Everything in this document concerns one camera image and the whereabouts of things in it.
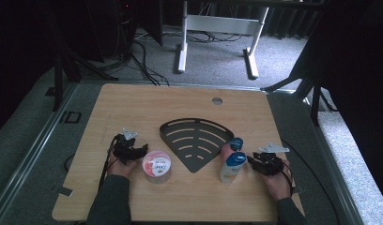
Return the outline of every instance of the wooden table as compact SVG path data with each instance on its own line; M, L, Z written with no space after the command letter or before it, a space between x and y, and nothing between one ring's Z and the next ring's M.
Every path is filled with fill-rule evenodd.
M213 103L221 98L222 104ZM162 124L186 117L203 118L225 126L244 140L252 155L268 143L281 145L267 97L258 91L196 87L105 84L84 131L53 210L57 220L86 220L98 191L106 151L122 128L137 131L135 147L149 144L172 160L172 175L160 185L149 183L142 166L130 177L130 210L135 221L275 221L276 207L249 163L235 181L220 181L215 157L191 173L160 137ZM294 201L302 210L299 196Z

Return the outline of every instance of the tripod leg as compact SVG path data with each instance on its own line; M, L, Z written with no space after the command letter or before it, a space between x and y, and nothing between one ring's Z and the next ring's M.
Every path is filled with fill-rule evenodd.
M314 122L314 124L318 127L318 103L320 100L320 86L315 85L314 86L314 96L312 100L312 108L311 108L311 119Z
M279 88L281 88L282 86L285 86L291 82L294 82L296 81L298 78L291 78L291 77L288 77L288 78L285 78L284 80L280 81L280 82L277 82L277 83L274 83L272 86L269 86L269 87L261 87L261 91L267 91L267 92L273 92Z
M314 87L314 78L306 77L302 79L302 82L299 84L294 95L296 95L298 98L306 98L313 87Z
M90 69L91 71L93 72L96 72L98 75L100 75L103 79L105 80L110 80L110 81L118 81L118 78L115 78L115 77L112 77L110 75L108 75L107 73L99 70L98 68L96 68L95 66L93 66L91 63L89 63L88 61L84 60L82 57L78 56L75 52L73 52L72 50L69 50L68 49L68 52L69 52L69 55L74 59L74 61L77 61L79 62L80 64L82 64L84 67Z

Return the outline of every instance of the white table leg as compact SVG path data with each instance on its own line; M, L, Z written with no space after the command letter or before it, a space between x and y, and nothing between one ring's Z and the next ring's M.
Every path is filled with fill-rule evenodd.
M179 65L178 72L183 73L186 71L186 55L188 52L188 43L186 42L186 36L188 32L188 2L183 2L183 21L182 21L182 45L180 46Z
M268 7L265 8L265 12L259 18L259 25L256 27L256 32L253 36L253 43L251 45L251 48L247 48L244 50L244 58L249 70L248 72L250 77L253 79L256 79L259 77L258 67L256 66L256 60L255 60L254 54L255 54L256 46L261 36L262 28L264 27L265 18L267 17L267 15L268 15Z

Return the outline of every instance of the white desk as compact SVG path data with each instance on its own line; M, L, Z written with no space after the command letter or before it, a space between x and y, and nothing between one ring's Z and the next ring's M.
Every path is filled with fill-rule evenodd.
M268 14L268 7L264 7L264 13L259 15L258 20L245 20L224 17L188 15L188 2L183 3L182 23L182 45L180 49L178 71L186 71L186 55L188 43L186 42L188 30L209 31L218 33L240 34L253 36L253 43L250 48L244 49L244 58L252 78L258 78L258 68L255 61L255 49L258 44L265 18Z

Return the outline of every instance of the small bottle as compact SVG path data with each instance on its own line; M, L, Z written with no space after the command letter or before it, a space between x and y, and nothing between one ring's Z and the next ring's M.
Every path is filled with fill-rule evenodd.
M231 183L238 174L247 156L243 152L235 152L225 161L221 168L221 181Z
M235 152L241 151L242 144L244 144L242 139L234 138L222 147L222 150L221 150L222 165L226 162L226 160L230 157L230 155L232 155Z
M242 145L242 139L234 138L222 147L220 178L223 183L232 182L244 164L247 157L241 152Z

